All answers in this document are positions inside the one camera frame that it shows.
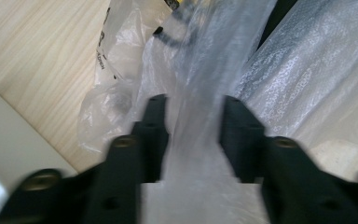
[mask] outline light wood surface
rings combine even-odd
[[[0,0],[0,95],[78,171],[102,157],[76,123],[109,2]]]

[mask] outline wooden floor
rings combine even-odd
[[[78,147],[76,122],[109,2],[0,0],[0,95],[78,171],[102,156]]]

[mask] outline bubble wrap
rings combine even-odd
[[[323,167],[353,173],[338,167],[358,162],[358,0],[298,1],[245,71],[235,95],[268,134],[317,147]]]

